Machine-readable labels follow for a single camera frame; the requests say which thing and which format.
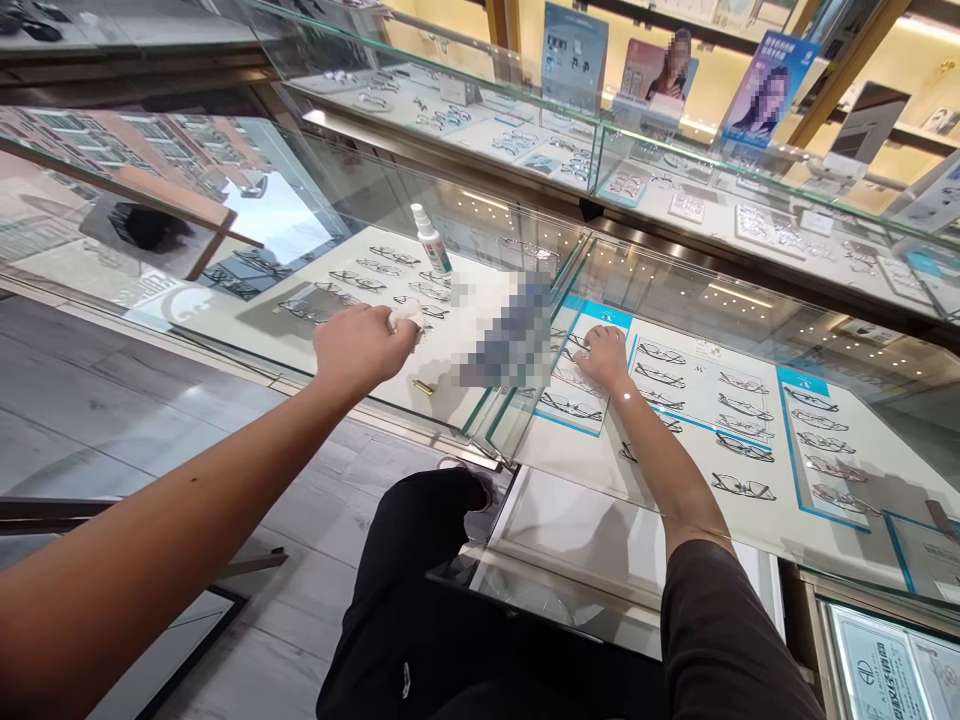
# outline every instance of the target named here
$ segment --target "white cleaning cloth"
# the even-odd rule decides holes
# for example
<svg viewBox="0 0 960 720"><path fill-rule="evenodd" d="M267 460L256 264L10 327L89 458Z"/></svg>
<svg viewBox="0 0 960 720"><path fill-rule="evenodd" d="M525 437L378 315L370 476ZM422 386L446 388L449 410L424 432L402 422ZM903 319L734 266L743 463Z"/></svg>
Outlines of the white cleaning cloth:
<svg viewBox="0 0 960 720"><path fill-rule="evenodd" d="M393 332L397 331L397 322L400 320L413 320L417 327L420 328L420 332L417 333L417 344L423 342L423 328L427 324L426 319L423 316L423 309L420 307L420 302L416 298L408 298L407 301L390 313L390 317L387 319L387 322L390 324L390 330Z"/></svg>

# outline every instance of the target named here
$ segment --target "small gold object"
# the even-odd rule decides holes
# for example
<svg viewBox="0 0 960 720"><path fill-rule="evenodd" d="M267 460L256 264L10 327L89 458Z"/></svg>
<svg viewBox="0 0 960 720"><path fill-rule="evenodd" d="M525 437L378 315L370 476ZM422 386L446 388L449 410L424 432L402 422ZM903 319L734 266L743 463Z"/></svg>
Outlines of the small gold object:
<svg viewBox="0 0 960 720"><path fill-rule="evenodd" d="M414 381L413 381L413 386L414 386L417 390L419 390L420 392L422 392L423 394L427 395L428 397L429 397L430 395L433 395L433 388L430 387L429 385L427 385L425 382L420 382L419 380L414 380Z"/></svg>

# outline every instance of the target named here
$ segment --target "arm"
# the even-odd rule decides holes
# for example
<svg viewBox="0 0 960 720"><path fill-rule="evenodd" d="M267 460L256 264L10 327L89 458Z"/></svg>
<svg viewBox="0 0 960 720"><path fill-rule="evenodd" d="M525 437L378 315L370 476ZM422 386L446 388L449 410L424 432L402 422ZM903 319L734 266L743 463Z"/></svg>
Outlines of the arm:
<svg viewBox="0 0 960 720"><path fill-rule="evenodd" d="M584 340L590 357L578 353L577 365L613 399L663 516L660 632L671 717L822 720L736 558L713 491L630 379L623 333L599 326Z"/></svg>
<svg viewBox="0 0 960 720"><path fill-rule="evenodd" d="M0 574L0 716L84 718L228 563L416 325L356 305L314 332L295 397Z"/></svg>
<svg viewBox="0 0 960 720"><path fill-rule="evenodd" d="M623 332L598 325L584 338L590 356L574 356L580 370L600 385L613 403L663 516L667 559L687 540L709 540L733 554L730 531L707 481L672 432L637 392L627 369Z"/></svg>

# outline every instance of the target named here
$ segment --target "black pants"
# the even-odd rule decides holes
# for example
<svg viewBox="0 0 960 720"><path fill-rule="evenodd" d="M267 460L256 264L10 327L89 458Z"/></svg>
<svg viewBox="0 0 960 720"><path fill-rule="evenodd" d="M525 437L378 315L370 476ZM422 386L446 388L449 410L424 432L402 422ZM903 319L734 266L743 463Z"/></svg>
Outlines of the black pants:
<svg viewBox="0 0 960 720"><path fill-rule="evenodd" d="M417 473L386 492L317 717L429 718L466 688L492 682L523 686L520 694L538 683L562 688L572 696L566 710L591 708L577 717L659 717L659 663L424 578L457 555L467 541L463 518L485 499L463 468Z"/></svg>

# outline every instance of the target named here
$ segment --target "white spray bottle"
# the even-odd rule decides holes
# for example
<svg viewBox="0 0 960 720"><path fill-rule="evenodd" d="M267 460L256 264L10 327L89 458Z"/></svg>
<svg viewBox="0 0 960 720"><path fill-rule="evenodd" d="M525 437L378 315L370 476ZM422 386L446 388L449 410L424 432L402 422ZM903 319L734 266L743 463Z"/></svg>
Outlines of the white spray bottle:
<svg viewBox="0 0 960 720"><path fill-rule="evenodd" d="M447 257L447 250L443 247L443 238L423 211L423 205L414 203L410 209L413 210L413 219L417 223L417 240L423 243L423 249L430 258L430 264L436 272L446 275L453 270L453 267L450 265L450 258Z"/></svg>

